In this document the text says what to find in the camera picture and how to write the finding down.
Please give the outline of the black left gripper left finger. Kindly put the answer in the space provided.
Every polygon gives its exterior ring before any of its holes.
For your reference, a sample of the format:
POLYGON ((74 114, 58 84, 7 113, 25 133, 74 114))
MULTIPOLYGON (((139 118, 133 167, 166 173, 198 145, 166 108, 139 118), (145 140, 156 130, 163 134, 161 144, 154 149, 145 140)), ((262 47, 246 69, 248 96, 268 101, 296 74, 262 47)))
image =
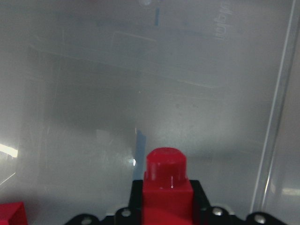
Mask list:
POLYGON ((74 216, 66 225, 141 225, 142 224, 142 189, 143 181, 132 182, 130 198, 127 207, 118 209, 113 215, 103 219, 92 214, 79 214, 74 216))

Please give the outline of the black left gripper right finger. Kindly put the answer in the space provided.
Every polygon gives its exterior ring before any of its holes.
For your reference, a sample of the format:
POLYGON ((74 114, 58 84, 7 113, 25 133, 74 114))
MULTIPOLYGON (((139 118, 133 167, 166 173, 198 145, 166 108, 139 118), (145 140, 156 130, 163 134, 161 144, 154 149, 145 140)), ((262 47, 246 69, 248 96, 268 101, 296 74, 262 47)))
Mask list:
POLYGON ((240 219, 221 206, 212 206, 198 180, 191 180, 193 224, 195 225, 285 225, 285 222, 264 212, 254 212, 240 219))

